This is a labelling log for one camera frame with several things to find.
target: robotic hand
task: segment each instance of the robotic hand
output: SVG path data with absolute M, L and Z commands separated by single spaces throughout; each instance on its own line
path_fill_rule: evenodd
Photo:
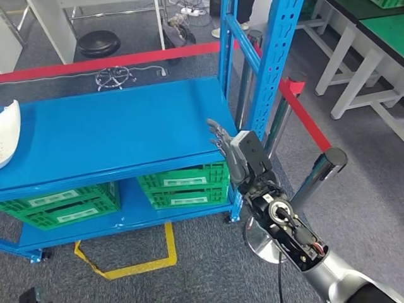
M 253 131 L 230 137 L 211 119 L 211 140 L 226 159 L 230 180 L 242 195 L 254 218 L 282 254 L 330 303 L 404 303 L 391 288 L 375 282 L 338 257 L 295 214 L 270 161 Z

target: black object on floor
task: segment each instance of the black object on floor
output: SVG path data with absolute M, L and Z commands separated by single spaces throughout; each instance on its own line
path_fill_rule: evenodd
M 121 41 L 109 30 L 96 30 L 87 33 L 77 42 L 79 50 L 88 58 L 103 58 L 119 50 Z

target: gray carpet floor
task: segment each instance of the gray carpet floor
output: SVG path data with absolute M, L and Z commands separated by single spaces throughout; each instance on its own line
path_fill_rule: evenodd
M 4 1 L 6 9 L 19 8 L 16 1 Z M 148 14 L 87 20 L 75 26 L 80 34 L 98 28 L 114 30 L 124 41 L 118 54 L 159 49 L 156 16 Z M 38 22 L 33 18 L 30 22 L 23 32 L 29 46 L 22 53 L 17 69 L 60 63 Z M 209 19 L 193 22 L 205 25 Z M 198 42 L 207 42 L 212 39 L 210 31 L 213 27 L 209 23 L 192 30 Z M 332 35 L 327 32 L 325 37 L 332 47 L 335 46 Z M 242 58 L 236 52 L 234 59 L 230 83 L 233 113 Z M 346 59 L 347 64 L 358 65 L 353 56 Z M 183 59 L 176 66 L 156 62 L 168 68 L 169 75 L 158 78 L 153 70 L 138 72 L 136 83 L 126 86 L 208 76 L 216 73 L 216 61 L 217 56 L 211 54 Z M 331 109 L 344 86 L 332 86 L 325 96 L 315 96 L 314 87 L 326 62 L 325 55 L 300 31 L 296 32 L 285 69 L 285 74 L 298 70 L 309 76 L 300 98 L 301 103 L 333 145 L 345 150 L 350 159 L 344 171 L 321 189 L 304 212 L 316 232 L 347 262 L 396 290 L 404 289 L 401 269 L 404 264 L 401 254 L 404 248 L 401 237 L 404 232 L 401 194 L 404 184 L 403 143 L 371 108 L 349 110 L 341 120 L 331 120 Z M 0 85 L 0 105 L 13 98 L 32 102 L 95 89 L 94 76 Z M 391 112 L 404 117 L 400 106 Z M 291 115 L 278 147 L 274 167 L 291 195 L 319 154 L 298 118 Z M 234 224 L 227 223 L 225 214 L 174 223 L 178 257 L 176 266 L 112 282 L 94 274 L 74 256 L 71 244 L 56 247 L 52 259 L 39 264 L 0 252 L 0 294 L 2 302 L 17 302 L 24 290 L 36 286 L 42 288 L 45 302 L 278 302 L 277 267 L 254 256 L 243 238 L 248 217 L 248 210 L 243 209 L 241 221 Z M 16 240 L 19 229 L 19 222 L 0 215 L 1 236 Z M 82 250 L 102 270 L 166 255 L 162 227 L 85 241 Z M 288 263 L 283 267 L 282 288 L 285 302 L 319 302 Z

